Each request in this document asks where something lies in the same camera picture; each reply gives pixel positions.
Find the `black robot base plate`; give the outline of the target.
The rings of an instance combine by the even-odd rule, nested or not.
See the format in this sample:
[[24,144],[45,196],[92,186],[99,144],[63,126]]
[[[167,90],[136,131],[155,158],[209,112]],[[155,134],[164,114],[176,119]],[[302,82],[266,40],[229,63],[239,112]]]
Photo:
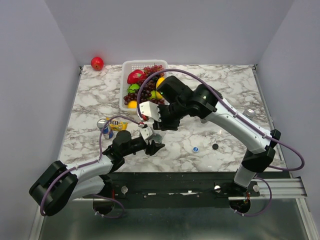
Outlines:
[[233,183],[233,172],[114,172],[99,177],[99,196],[115,198],[126,209],[219,208],[248,212],[253,190]]

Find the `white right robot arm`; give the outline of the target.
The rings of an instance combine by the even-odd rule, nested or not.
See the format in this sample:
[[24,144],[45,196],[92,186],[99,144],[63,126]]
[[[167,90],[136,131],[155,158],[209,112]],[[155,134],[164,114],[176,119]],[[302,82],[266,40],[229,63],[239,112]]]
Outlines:
[[254,176],[273,162],[281,132],[258,126],[233,108],[214,88],[200,84],[191,90],[175,76],[169,76],[158,86],[158,91],[168,104],[150,101],[137,104],[142,120],[153,119],[154,130],[176,131],[183,117],[198,117],[218,125],[246,146],[241,165],[230,183],[234,195],[247,192]]

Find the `clear plastic bottle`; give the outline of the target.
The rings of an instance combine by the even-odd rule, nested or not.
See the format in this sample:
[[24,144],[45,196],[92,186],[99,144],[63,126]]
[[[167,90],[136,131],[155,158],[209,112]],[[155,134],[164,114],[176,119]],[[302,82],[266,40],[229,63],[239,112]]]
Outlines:
[[153,140],[155,141],[155,143],[161,144],[163,141],[163,136],[159,133],[155,133],[153,136]]

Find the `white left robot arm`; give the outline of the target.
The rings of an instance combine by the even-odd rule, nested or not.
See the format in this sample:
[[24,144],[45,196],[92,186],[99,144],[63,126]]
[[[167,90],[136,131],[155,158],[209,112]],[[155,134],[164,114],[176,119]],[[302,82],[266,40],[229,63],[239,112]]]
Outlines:
[[144,151],[153,156],[165,144],[150,127],[140,129],[136,138],[127,130],[121,130],[97,158],[81,164],[53,162],[29,189],[30,196],[40,207],[42,216],[53,216],[62,210],[70,200],[87,195],[107,197],[111,185],[102,176],[113,173],[124,163],[125,157]]

